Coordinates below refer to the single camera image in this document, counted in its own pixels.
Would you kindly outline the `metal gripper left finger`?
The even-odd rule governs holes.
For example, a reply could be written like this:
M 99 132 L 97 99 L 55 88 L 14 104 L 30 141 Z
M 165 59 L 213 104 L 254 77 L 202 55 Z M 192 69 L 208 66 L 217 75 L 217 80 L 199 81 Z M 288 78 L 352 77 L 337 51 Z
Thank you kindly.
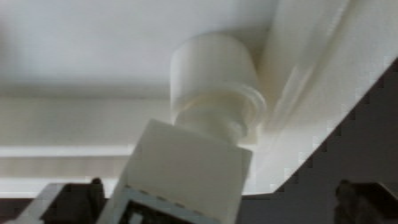
M 96 224 L 105 203 L 99 178 L 94 178 L 89 183 L 51 183 L 12 224 Z

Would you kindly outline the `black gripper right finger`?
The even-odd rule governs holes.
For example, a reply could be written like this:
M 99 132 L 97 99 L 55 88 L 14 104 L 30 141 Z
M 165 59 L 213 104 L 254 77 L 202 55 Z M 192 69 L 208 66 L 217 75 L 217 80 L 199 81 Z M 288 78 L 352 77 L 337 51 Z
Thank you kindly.
M 334 224 L 398 224 L 398 183 L 341 180 Z

